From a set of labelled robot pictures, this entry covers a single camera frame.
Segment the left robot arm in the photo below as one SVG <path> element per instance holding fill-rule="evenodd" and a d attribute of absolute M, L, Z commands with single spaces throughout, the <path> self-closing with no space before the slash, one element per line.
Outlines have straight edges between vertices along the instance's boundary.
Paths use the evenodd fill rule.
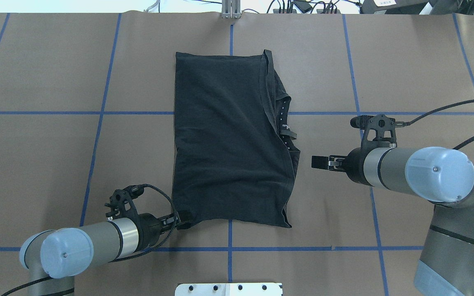
<path fill-rule="evenodd" d="M 30 296 L 73 296 L 76 275 L 143 256 L 162 245 L 161 234 L 171 234 L 181 223 L 176 213 L 160 218 L 140 214 L 34 234 L 19 250 L 19 262 L 30 277 L 24 288 Z"/>

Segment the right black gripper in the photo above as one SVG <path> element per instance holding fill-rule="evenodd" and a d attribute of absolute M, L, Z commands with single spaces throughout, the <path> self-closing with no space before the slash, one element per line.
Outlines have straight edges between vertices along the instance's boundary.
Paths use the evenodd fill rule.
<path fill-rule="evenodd" d="M 311 167 L 319 170 L 345 170 L 348 178 L 354 183 L 369 185 L 363 169 L 367 154 L 361 148 L 353 149 L 347 156 L 330 155 L 327 157 L 313 155 Z"/>

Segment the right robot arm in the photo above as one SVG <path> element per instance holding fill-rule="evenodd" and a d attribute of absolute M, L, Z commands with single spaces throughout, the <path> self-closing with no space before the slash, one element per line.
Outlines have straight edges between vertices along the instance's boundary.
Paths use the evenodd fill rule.
<path fill-rule="evenodd" d="M 474 165 L 466 154 L 442 147 L 357 148 L 347 156 L 312 156 L 311 167 L 433 204 L 414 286 L 425 296 L 474 296 Z"/>

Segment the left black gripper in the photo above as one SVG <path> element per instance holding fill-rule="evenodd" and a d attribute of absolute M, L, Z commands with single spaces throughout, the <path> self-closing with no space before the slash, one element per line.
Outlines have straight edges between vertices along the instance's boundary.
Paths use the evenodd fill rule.
<path fill-rule="evenodd" d="M 179 210 L 167 216 L 156 218 L 152 214 L 139 214 L 137 230 L 139 243 L 137 249 L 152 247 L 158 242 L 160 235 L 172 229 L 186 229 L 191 226 L 191 212 Z"/>

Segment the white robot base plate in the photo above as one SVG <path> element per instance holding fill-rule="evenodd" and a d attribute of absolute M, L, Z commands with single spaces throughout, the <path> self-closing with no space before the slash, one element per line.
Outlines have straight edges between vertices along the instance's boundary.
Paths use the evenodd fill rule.
<path fill-rule="evenodd" d="M 183 283 L 174 292 L 175 296 L 283 296 L 282 283 Z"/>

